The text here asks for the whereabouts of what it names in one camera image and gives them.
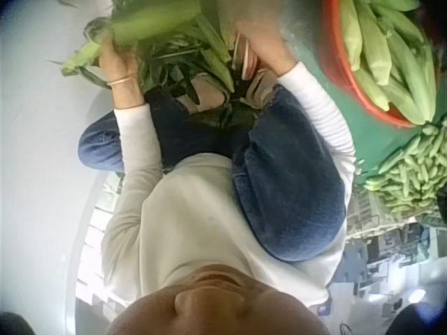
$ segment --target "white long-sleeve shirt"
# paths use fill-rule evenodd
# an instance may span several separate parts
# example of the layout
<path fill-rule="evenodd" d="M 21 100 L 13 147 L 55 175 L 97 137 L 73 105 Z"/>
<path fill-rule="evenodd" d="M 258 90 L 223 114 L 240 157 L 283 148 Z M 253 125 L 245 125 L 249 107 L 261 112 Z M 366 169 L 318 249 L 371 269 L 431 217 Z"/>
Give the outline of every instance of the white long-sleeve shirt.
<path fill-rule="evenodd" d="M 279 78 L 323 136 L 345 185 L 348 206 L 354 146 L 348 126 L 316 78 L 299 63 Z M 163 177 L 148 105 L 115 110 L 126 177 L 102 245 L 105 285 L 124 305 L 205 265 L 234 267 L 304 305 L 323 303 L 342 257 L 346 220 L 332 245 L 305 262 L 285 263 L 256 241 L 233 197 L 230 159 L 199 154 Z"/>

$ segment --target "red plastic tub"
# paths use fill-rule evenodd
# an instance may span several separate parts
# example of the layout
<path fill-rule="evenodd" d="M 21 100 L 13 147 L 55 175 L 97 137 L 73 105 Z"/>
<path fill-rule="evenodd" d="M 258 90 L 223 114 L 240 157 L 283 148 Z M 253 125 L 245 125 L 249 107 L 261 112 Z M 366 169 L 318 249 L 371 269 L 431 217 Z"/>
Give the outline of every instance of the red plastic tub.
<path fill-rule="evenodd" d="M 397 127 L 412 128 L 399 110 L 390 104 L 390 111 L 384 112 L 363 93 L 351 71 L 342 38 L 339 0 L 323 2 L 323 33 L 320 43 L 320 64 L 326 77 L 335 85 L 351 94 L 371 115 Z"/>

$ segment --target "denim pants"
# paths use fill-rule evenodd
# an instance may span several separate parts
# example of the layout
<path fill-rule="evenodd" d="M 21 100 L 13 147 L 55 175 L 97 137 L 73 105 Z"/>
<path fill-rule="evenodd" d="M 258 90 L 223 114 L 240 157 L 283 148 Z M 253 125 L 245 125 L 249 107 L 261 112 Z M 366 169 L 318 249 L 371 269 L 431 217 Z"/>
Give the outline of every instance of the denim pants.
<path fill-rule="evenodd" d="M 189 122 L 187 111 L 160 89 L 145 99 L 166 170 L 205 152 L 233 159 L 235 197 L 270 255 L 299 262 L 329 247 L 346 218 L 344 184 L 324 140 L 289 91 L 277 85 L 251 131 Z M 79 157 L 91 168 L 124 171 L 113 112 L 84 132 Z"/>

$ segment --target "bracelet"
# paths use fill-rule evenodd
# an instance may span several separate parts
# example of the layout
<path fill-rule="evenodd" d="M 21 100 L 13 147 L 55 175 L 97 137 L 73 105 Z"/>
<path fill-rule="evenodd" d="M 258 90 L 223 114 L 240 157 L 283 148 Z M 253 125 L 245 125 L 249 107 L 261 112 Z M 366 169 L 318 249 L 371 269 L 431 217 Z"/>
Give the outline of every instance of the bracelet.
<path fill-rule="evenodd" d="M 113 82 L 108 82 L 108 84 L 109 84 L 109 86 L 121 84 L 122 82 L 128 82 L 129 80 L 132 80 L 135 77 L 136 77 L 136 75 L 130 75 L 130 76 L 122 78 L 122 79 L 114 80 Z"/>

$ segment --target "gold bracelet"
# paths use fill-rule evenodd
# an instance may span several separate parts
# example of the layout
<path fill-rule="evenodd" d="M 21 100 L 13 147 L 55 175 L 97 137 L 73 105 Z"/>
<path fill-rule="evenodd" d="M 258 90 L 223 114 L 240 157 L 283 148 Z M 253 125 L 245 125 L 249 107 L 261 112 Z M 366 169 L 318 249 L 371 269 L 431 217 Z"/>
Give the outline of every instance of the gold bracelet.
<path fill-rule="evenodd" d="M 129 80 L 132 80 L 135 77 L 136 77 L 136 75 L 130 75 L 130 76 L 122 78 L 122 79 L 114 80 L 113 82 L 108 82 L 108 84 L 109 84 L 109 86 L 121 84 L 122 82 L 128 82 Z"/>

